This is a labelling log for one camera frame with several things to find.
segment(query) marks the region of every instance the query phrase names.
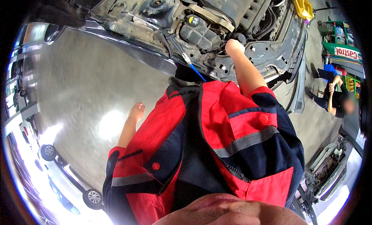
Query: lips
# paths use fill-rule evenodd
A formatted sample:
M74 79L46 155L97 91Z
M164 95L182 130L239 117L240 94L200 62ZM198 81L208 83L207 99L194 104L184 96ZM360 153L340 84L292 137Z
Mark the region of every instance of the lips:
M192 211L206 208L208 206L213 206L221 202L239 202L239 201L244 201L244 200L238 197L235 197L234 195L230 195L230 194L218 194L212 197L208 197L205 200L202 200L201 202L197 203L196 205L193 205Z

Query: yellow container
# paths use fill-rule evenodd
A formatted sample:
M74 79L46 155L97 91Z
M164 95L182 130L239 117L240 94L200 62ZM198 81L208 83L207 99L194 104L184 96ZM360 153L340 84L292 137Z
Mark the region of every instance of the yellow container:
M314 18L313 6L308 0L293 0L298 16L310 21Z

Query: black pants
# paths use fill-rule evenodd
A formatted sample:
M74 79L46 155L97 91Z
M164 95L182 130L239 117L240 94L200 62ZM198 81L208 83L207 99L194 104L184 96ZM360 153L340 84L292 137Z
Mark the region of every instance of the black pants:
M324 108L325 110L328 111L328 100L329 100L329 96L330 96L329 84L333 82L336 75L335 75L334 72L325 71L325 70L319 69L319 68L318 68L318 72L319 72L319 78L323 78L323 79L328 80L328 83L327 83L327 87L324 90L323 98L317 97L316 95L313 95L313 98L314 98L314 101L318 104L318 106L320 106L320 107L322 107L322 108Z

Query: castrol sign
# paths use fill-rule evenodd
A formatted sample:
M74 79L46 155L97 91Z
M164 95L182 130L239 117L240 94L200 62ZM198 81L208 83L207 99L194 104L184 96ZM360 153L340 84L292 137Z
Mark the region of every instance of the castrol sign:
M342 47L335 47L334 54L338 56L346 57L349 59L362 61L362 55L360 54L360 52L355 51L355 50L350 50L350 49L346 49Z

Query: shoe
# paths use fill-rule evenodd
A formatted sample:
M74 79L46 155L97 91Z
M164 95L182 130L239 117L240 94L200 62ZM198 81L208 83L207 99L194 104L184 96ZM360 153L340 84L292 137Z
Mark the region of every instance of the shoe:
M308 87L305 87L305 94L310 98L313 99L313 93L310 91Z
M318 79L319 78L319 73L317 71L317 69L315 68L314 64L310 64L311 66L311 73L313 74L313 77L314 79Z

